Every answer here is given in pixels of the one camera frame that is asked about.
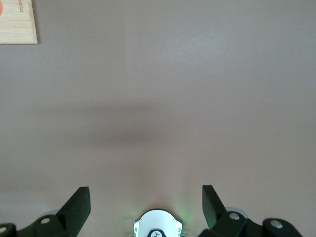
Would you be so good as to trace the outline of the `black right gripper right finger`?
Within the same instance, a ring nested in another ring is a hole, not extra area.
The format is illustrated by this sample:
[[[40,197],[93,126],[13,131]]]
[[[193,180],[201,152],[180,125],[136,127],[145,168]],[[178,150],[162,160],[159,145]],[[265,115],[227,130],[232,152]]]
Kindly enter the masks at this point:
[[[237,211],[228,211],[212,185],[202,187],[202,210],[208,228],[201,237],[300,237],[289,222],[278,218],[265,219],[261,225]]]

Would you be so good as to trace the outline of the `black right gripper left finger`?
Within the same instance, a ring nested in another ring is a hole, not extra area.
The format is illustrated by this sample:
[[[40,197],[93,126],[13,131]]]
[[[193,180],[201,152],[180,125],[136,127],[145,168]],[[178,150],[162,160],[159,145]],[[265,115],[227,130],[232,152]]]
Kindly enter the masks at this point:
[[[91,212],[89,187],[80,187],[57,211],[39,217],[29,226],[17,230],[13,223],[1,223],[2,237],[76,237]]]

